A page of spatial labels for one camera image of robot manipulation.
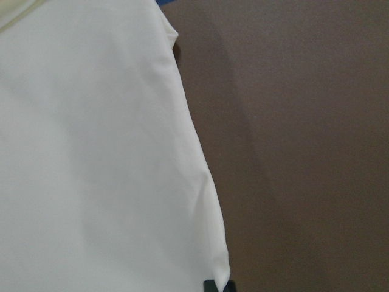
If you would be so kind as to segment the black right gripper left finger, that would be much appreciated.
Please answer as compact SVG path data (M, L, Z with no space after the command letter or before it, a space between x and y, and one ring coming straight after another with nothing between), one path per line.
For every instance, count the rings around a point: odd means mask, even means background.
M214 280L205 280L203 283L204 292L218 292L218 288Z

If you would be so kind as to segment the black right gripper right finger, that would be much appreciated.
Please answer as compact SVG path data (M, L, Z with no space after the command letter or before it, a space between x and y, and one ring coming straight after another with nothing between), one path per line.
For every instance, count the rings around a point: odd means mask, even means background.
M223 289L223 292L236 292L236 285L233 280L229 280Z

